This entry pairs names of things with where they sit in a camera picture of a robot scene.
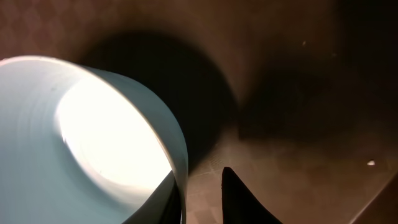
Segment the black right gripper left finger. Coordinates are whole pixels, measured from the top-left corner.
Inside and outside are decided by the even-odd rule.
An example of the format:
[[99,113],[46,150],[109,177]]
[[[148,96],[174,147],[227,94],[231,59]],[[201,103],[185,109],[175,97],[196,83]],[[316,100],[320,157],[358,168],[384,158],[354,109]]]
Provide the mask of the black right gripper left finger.
[[174,173],[170,172],[152,195],[123,224],[181,224],[182,206]]

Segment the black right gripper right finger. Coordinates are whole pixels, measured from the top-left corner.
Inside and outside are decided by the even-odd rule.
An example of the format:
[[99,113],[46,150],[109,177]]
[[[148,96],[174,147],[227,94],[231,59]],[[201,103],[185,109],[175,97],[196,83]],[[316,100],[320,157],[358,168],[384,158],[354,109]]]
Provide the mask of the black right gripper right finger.
[[221,189],[224,224],[282,224],[230,167],[222,171]]

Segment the light blue bowl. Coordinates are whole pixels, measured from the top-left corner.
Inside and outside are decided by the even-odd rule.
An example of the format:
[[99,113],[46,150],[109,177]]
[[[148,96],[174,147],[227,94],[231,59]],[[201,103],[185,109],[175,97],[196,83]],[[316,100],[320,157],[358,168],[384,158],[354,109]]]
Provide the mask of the light blue bowl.
[[185,223],[187,145],[146,86],[52,57],[1,61],[2,223],[123,223],[170,172]]

